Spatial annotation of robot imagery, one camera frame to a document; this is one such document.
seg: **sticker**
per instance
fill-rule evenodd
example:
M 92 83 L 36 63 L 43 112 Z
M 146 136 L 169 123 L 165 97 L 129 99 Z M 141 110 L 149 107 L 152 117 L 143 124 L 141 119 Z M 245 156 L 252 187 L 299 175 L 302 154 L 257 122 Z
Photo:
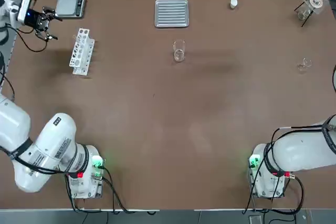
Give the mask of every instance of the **sticker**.
M 46 158 L 46 155 L 44 155 L 42 152 L 37 150 L 34 152 L 28 163 L 35 165 L 35 166 L 40 166 L 42 161 Z M 32 176 L 35 173 L 35 171 L 30 170 L 29 175 Z
M 77 164 L 74 167 L 75 170 L 78 170 L 79 167 L 82 166 L 83 160 L 84 160 L 84 154 L 83 153 L 79 153 L 79 158 L 78 158 Z
M 72 179 L 70 180 L 70 185 L 71 185 L 71 186 L 79 186 L 79 179 L 77 179 L 77 178 L 72 178 Z
M 54 156 L 54 158 L 61 159 L 65 151 L 68 149 L 70 143 L 71 143 L 71 139 L 65 138 L 60 148 L 58 149 L 56 155 Z
M 59 124 L 59 122 L 61 121 L 61 118 L 56 118 L 56 120 L 53 122 L 53 124 L 55 126 L 57 126 Z

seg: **table surface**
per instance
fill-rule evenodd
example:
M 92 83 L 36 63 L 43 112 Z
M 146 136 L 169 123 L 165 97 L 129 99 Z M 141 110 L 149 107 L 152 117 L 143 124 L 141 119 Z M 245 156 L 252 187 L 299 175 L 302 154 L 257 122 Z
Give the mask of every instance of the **table surface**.
M 41 53 L 15 43 L 8 78 L 16 103 L 31 117 L 36 139 L 57 112 L 71 115 L 76 141 L 106 158 L 128 208 L 244 208 L 247 158 L 274 129 L 309 125 L 332 115 L 335 21 L 328 8 L 301 28 L 293 12 L 301 0 L 188 0 L 190 25 L 154 27 L 155 0 L 87 0 L 83 19 L 57 20 L 59 37 Z M 36 9 L 56 0 L 37 0 Z M 69 67 L 78 29 L 96 40 L 87 77 Z M 43 42 L 24 35 L 36 49 Z M 172 44 L 186 42 L 174 63 Z M 312 67 L 299 74 L 303 57 Z M 10 97 L 8 85 L 4 94 Z M 62 176 L 36 194 L 20 191 L 13 166 L 0 154 L 0 209 L 70 208 Z M 336 167 L 297 173 L 304 207 L 336 208 Z M 295 208 L 291 183 L 275 208 Z M 86 208 L 112 208 L 111 193 Z M 258 200 L 257 207 L 271 207 Z

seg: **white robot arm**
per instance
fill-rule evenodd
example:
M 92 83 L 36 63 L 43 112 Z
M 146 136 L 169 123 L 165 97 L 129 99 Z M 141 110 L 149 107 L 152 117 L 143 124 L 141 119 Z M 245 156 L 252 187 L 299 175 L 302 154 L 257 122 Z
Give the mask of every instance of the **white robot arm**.
M 37 140 L 29 138 L 30 117 L 0 94 L 0 148 L 12 160 L 15 183 L 23 191 L 39 191 L 51 175 L 28 168 L 59 169 L 69 176 L 73 198 L 101 196 L 103 165 L 97 149 L 75 142 L 76 124 L 64 113 L 57 113 L 45 125 Z
M 258 197 L 283 195 L 285 172 L 290 174 L 336 164 L 336 116 L 320 124 L 292 130 L 273 143 L 259 144 L 249 158 L 249 180 Z

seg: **metal tray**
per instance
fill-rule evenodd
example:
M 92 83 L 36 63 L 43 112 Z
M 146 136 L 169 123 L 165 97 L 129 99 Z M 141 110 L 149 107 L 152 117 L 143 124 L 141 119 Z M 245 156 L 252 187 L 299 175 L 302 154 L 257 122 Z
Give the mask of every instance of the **metal tray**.
M 155 1 L 155 26 L 187 27 L 189 25 L 188 0 Z

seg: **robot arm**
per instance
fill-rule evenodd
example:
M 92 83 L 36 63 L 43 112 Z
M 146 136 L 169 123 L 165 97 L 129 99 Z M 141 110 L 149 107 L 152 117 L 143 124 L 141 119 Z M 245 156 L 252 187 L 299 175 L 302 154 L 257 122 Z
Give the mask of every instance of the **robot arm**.
M 68 174 L 73 198 L 101 195 L 102 171 L 97 167 L 103 165 L 102 159 L 95 147 L 75 142 L 76 124 L 70 116 L 54 115 L 33 143 L 29 115 L 0 94 L 0 125 L 0 147 L 13 162 L 15 183 L 21 190 L 37 192 L 51 176 L 31 170 L 24 165 L 28 163 Z
M 22 25 L 29 26 L 35 30 L 35 35 L 44 41 L 58 39 L 48 32 L 49 22 L 53 19 L 62 21 L 55 10 L 43 7 L 42 13 L 30 9 L 32 0 L 22 0 L 18 5 L 12 0 L 0 0 L 0 45 L 8 41 L 8 29 L 5 17 L 9 17 L 10 24 L 14 29 Z
M 336 164 L 336 116 L 280 137 L 273 147 L 259 144 L 249 159 L 249 180 L 258 197 L 281 197 L 285 172 Z

